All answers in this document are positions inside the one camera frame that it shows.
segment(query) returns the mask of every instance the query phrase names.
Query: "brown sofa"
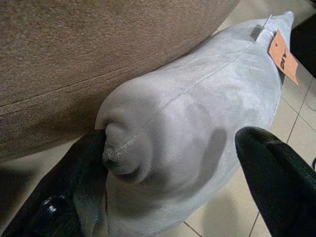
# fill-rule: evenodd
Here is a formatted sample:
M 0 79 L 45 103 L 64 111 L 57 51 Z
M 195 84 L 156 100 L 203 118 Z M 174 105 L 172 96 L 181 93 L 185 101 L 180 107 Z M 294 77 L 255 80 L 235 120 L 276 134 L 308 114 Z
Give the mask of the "brown sofa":
M 111 91 L 190 51 L 238 1 L 0 1 L 0 162 L 92 129 Z

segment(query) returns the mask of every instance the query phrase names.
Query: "orange tag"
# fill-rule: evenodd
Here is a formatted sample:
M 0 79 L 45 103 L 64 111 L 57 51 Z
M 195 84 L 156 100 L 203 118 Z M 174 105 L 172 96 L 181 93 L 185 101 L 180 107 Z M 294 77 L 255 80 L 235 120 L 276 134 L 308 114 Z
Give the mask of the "orange tag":
M 298 85 L 298 81 L 296 79 L 298 63 L 288 50 L 284 38 L 279 30 L 276 32 L 276 36 L 271 42 L 269 54 L 276 66 Z

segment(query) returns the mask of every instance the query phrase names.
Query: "white floor tile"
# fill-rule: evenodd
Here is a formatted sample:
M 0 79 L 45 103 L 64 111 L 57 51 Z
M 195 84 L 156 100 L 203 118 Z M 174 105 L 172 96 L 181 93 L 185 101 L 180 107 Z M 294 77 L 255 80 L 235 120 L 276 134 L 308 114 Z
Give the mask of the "white floor tile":
M 214 199 L 187 219 L 187 223 L 203 237 L 247 237 L 257 213 L 240 169 Z
M 293 109 L 295 109 L 296 112 L 299 112 L 313 76 L 299 63 L 296 78 L 299 86 L 289 78 L 285 77 L 282 97 L 293 107 Z
M 186 224 L 181 225 L 168 230 L 157 237 L 199 237 L 193 230 L 191 230 Z
M 316 157 L 316 132 L 299 116 L 288 144 L 311 165 Z
M 295 110 L 281 98 L 270 132 L 281 141 L 287 142 L 296 117 L 297 113 Z
M 313 79 L 311 87 L 307 92 L 300 116 L 316 130 L 316 79 Z
M 310 0 L 241 0 L 232 13 L 217 29 L 221 31 L 236 23 L 251 19 L 267 18 L 292 11 L 297 25 L 313 15 L 315 9 Z
M 75 141 L 0 164 L 0 235 L 41 178 Z
M 259 214 L 255 226 L 253 227 L 250 237 L 271 237 L 271 234 L 264 222 L 262 216 Z

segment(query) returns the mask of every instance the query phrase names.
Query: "tile floor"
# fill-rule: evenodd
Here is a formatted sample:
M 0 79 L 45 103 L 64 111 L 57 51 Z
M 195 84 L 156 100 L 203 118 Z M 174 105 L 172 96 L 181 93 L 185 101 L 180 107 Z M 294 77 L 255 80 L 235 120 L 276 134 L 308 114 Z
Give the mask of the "tile floor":
M 218 30 L 244 20 L 264 18 L 288 10 L 294 12 L 294 25 L 297 25 L 311 16 L 316 8 L 309 0 L 241 0 Z M 316 157 L 316 80 L 302 65 L 299 65 L 297 77 L 300 87 L 290 80 L 284 83 L 271 132 L 311 164 Z M 37 182 L 73 143 L 0 165 L 0 233 L 19 209 L 16 204 L 22 205 Z M 212 201 L 194 212 L 185 223 L 159 237 L 270 236 L 239 170 Z

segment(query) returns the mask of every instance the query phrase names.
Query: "cushion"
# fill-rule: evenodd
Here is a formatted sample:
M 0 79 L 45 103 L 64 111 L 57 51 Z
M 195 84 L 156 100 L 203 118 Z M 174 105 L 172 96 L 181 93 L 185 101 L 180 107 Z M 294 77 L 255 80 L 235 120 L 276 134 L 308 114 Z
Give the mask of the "cushion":
M 237 2 L 0 1 L 0 162 L 86 133 L 111 91 L 187 53 Z
M 235 133 L 268 129 L 282 92 L 268 54 L 279 29 L 289 45 L 293 13 L 246 21 L 189 55 L 130 80 L 103 102 L 110 237 L 150 237 L 210 200 L 239 167 Z

